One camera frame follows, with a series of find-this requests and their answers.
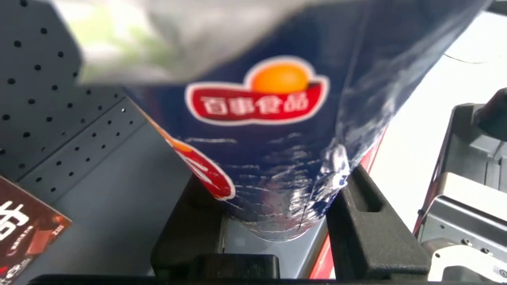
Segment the snack bag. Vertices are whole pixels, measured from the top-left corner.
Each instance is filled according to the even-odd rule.
[[[270,241],[325,216],[486,4],[55,1],[83,55],[81,82],[124,85],[231,217]]]

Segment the plastic packaging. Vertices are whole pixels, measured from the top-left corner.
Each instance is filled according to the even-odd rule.
[[[76,2],[88,12],[69,12]],[[82,82],[127,86],[231,217],[287,241],[324,217],[487,2],[55,4],[82,49]]]

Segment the black plastic bracket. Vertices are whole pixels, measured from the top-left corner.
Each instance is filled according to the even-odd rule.
[[[431,260],[362,166],[327,213],[337,280],[425,279]]]

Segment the dark blue snack bag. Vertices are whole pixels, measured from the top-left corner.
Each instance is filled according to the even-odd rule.
[[[153,3],[139,4],[144,22],[131,34],[146,56],[124,56],[133,48],[124,34],[98,39],[124,56],[110,53],[109,65],[60,10],[83,50],[82,80],[128,86],[233,219],[287,241],[325,216],[351,169],[487,1],[181,2],[178,11],[196,11],[193,25]]]

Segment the red surface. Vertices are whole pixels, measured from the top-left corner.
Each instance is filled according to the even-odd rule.
[[[368,172],[370,172],[372,169],[372,165],[375,161],[375,157],[377,155],[377,151],[379,150],[381,142],[382,139],[380,139],[379,142],[376,143],[361,160],[361,165]],[[331,253],[330,236],[328,234],[326,240],[324,241],[324,244],[322,245],[322,249],[318,254],[317,262],[315,262],[315,266],[311,270],[310,279],[329,279],[333,269],[333,254]]]
[[[198,86],[189,90],[192,108],[200,118],[215,121],[263,122],[305,118],[320,108],[326,88],[324,83],[290,94],[265,94],[241,90],[234,85]]]

